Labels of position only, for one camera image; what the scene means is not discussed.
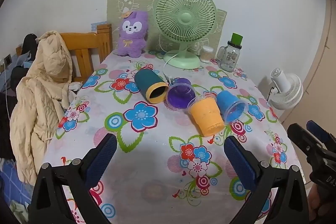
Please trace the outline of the person's right hand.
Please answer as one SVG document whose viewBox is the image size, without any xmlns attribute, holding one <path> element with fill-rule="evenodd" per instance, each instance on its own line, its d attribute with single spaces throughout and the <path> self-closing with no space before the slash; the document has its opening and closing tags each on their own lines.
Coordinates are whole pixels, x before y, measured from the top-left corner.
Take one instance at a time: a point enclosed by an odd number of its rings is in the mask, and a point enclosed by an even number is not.
<svg viewBox="0 0 336 224">
<path fill-rule="evenodd" d="M 307 202 L 310 221 L 315 221 L 317 217 L 320 217 L 323 218 L 322 223 L 335 223 L 335 199 L 328 203 L 322 201 L 317 184 L 313 184 L 310 188 Z"/>
</svg>

